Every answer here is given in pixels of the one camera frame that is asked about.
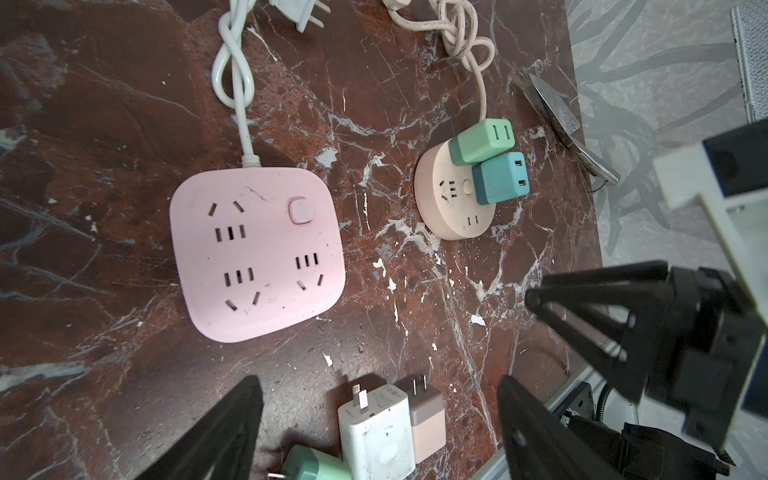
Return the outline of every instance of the pink power strip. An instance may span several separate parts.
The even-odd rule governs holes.
[[[170,201],[181,291],[203,335],[232,343],[328,310],[346,272],[328,187],[300,168],[212,170]]]

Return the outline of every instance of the power strip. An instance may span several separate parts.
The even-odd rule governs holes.
[[[312,318],[344,288],[331,194],[300,168],[194,175],[170,201],[170,232],[192,323],[218,342]]]
[[[496,204],[478,202],[472,167],[453,164],[449,143],[430,148],[419,159],[416,205],[426,226],[443,240],[479,237],[490,227]]]

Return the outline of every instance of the gray patterned floor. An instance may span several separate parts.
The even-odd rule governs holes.
[[[623,177],[595,194],[604,264],[728,269],[699,207],[665,207],[651,161],[746,123],[729,15],[740,3],[565,0],[587,146]],[[639,414],[673,433],[683,420],[647,400]],[[731,478],[768,478],[768,422],[740,414],[727,450]]]

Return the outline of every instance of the teal usb charger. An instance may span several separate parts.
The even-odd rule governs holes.
[[[525,157],[518,151],[507,152],[474,165],[472,179],[481,205],[497,204],[531,192]]]

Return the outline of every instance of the green usb charger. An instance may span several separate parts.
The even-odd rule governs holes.
[[[294,445],[280,473],[270,473],[269,477],[288,480],[352,480],[352,474],[344,462],[304,445]]]
[[[451,161],[457,167],[486,161],[514,146],[512,124],[504,118],[486,118],[453,137],[448,144]]]

